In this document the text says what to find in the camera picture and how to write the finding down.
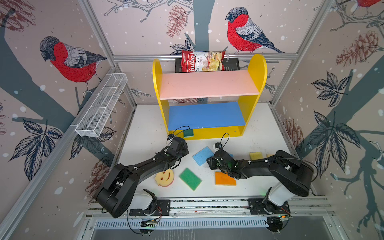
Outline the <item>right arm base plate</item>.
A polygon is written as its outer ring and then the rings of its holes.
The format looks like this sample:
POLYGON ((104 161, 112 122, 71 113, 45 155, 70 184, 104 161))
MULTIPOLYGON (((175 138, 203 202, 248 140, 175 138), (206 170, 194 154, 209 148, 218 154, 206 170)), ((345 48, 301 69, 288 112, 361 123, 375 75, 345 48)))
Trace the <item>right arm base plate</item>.
POLYGON ((248 199, 248 209, 251 215, 290 215, 290 207, 288 202, 284 202, 282 206, 276 206, 269 200, 264 199, 248 199))

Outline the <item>dark green scrub sponge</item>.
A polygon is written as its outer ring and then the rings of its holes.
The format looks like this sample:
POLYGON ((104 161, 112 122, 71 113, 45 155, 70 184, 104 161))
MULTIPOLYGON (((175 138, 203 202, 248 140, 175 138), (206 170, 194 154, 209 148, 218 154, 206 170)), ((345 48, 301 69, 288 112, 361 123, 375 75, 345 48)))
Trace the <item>dark green scrub sponge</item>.
POLYGON ((184 136, 184 138, 193 137, 194 136, 194 130, 192 130, 192 129, 183 130, 183 136, 184 136))

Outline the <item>light blue sponge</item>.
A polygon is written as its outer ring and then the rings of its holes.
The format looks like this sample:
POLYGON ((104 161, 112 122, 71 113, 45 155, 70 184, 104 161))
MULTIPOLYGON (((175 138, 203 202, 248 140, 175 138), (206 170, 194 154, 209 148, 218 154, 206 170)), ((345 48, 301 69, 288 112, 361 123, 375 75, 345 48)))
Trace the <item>light blue sponge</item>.
POLYGON ((209 147, 205 147, 202 150, 200 150, 198 153, 193 155, 193 159, 198 164, 198 166, 202 166, 204 163, 207 162, 207 159, 214 156, 213 151, 209 147))

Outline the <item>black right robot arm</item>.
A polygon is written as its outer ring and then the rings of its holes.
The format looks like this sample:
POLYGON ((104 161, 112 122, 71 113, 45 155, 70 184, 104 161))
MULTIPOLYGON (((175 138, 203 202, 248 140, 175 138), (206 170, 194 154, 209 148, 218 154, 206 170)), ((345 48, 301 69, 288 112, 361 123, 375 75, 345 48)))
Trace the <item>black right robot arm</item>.
POLYGON ((220 147, 212 157, 207 158, 211 170, 236 180, 252 177, 275 177, 279 183, 269 187, 263 199, 250 203, 250 208, 258 214, 289 213, 286 202, 294 196, 307 197, 310 192, 314 169, 302 160, 285 151, 277 151, 273 156, 260 160, 235 160, 220 147))

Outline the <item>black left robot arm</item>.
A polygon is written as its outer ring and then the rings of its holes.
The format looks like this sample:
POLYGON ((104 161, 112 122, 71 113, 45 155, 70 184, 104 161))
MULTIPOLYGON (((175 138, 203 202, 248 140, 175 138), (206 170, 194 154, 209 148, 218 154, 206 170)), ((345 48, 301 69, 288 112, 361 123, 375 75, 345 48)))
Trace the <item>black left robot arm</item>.
POLYGON ((174 169, 189 154, 187 142, 174 137, 154 157, 139 164, 115 165, 98 188, 94 199, 112 217, 120 217, 131 205, 137 186, 149 177, 174 169))

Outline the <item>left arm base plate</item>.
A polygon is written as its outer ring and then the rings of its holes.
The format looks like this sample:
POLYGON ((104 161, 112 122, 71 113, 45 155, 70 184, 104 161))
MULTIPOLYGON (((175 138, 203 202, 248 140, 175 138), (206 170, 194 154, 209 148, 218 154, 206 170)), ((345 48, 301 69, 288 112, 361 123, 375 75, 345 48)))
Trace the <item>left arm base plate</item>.
POLYGON ((150 205, 142 209, 132 209, 129 211, 130 217, 162 217, 170 214, 170 200, 155 200, 150 205))

